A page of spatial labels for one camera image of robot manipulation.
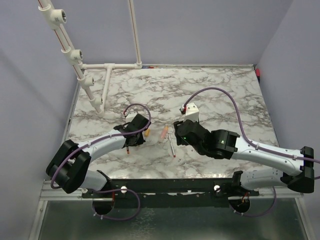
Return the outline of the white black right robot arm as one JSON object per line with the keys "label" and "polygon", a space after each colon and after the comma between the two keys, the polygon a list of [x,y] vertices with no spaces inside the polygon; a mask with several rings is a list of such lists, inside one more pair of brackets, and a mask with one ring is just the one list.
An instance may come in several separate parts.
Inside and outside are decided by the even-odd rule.
{"label": "white black right robot arm", "polygon": [[177,145],[192,146],[201,156],[216,160],[243,160],[267,166],[265,170],[239,171],[233,174],[229,189],[240,196],[257,188],[282,186],[304,194],[314,192],[313,149],[285,149],[255,141],[246,141],[236,132],[209,131],[199,122],[185,120],[173,124]]}

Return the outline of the pink orange-tipped marker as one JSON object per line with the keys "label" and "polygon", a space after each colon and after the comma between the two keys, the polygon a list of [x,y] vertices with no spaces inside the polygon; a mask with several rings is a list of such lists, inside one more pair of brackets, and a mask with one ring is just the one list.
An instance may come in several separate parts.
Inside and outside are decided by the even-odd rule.
{"label": "pink orange-tipped marker", "polygon": [[164,139],[166,138],[166,135],[167,135],[167,133],[168,133],[168,130],[169,130],[169,126],[166,125],[166,126],[163,128],[163,130],[162,130],[162,132],[161,132],[161,134],[160,134],[160,137],[159,137],[159,139],[158,139],[158,142],[159,142],[159,143],[162,143],[162,142],[164,141]]}

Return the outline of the orange-yellow marker cap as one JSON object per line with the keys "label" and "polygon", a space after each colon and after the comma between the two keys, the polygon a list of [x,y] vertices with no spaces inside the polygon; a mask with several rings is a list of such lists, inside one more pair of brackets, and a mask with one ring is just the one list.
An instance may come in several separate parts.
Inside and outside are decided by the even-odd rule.
{"label": "orange-yellow marker cap", "polygon": [[150,134],[150,129],[147,129],[147,130],[145,131],[145,133],[144,133],[144,136],[145,136],[145,137],[148,137],[149,134]]}

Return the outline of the white red-tipped pen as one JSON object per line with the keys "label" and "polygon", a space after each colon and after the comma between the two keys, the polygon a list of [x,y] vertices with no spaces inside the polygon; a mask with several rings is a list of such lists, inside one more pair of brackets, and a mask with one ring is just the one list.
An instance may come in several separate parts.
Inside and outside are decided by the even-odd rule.
{"label": "white red-tipped pen", "polygon": [[172,141],[172,138],[171,138],[170,134],[168,134],[168,140],[169,140],[170,148],[171,148],[171,151],[172,151],[172,155],[175,158],[176,157],[176,153],[175,153],[173,141]]}

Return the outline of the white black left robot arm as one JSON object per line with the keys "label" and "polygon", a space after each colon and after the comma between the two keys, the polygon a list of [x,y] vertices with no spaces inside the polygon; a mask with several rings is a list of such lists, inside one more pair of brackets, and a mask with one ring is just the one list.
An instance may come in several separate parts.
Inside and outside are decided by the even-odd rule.
{"label": "white black left robot arm", "polygon": [[138,113],[130,122],[117,125],[95,139],[81,143],[66,140],[45,172],[67,194],[85,188],[106,197],[111,190],[111,179],[100,170],[89,170],[90,163],[112,151],[142,145],[145,142],[142,132],[150,124],[150,120]]}

